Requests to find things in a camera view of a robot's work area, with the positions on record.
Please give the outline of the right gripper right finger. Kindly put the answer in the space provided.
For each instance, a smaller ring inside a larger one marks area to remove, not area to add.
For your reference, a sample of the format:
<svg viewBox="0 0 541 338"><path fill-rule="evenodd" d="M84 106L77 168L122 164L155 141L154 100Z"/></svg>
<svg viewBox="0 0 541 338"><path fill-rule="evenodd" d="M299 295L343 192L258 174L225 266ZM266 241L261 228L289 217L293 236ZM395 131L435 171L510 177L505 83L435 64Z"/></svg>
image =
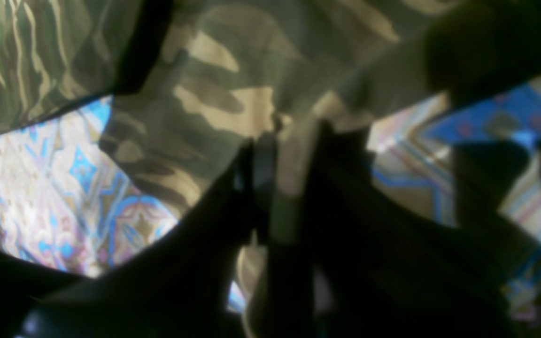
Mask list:
<svg viewBox="0 0 541 338"><path fill-rule="evenodd" d="M527 167L513 141L454 147L475 160L483 201L455 181L459 225L399 206L371 185L363 132L311 121L277 134L268 254L247 306L249 338L522 338L502 285L515 250L537 248L496 203Z"/></svg>

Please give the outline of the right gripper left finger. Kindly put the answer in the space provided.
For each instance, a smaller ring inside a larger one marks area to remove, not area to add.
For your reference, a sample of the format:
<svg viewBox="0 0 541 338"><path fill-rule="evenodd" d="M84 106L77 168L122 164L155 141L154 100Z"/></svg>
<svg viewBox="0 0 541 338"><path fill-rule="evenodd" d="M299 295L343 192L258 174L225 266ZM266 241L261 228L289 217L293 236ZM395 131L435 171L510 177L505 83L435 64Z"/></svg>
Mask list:
<svg viewBox="0 0 541 338"><path fill-rule="evenodd" d="M268 237L276 137L249 140L178 225L119 267L33 308L22 338L244 338L227 309L239 251Z"/></svg>

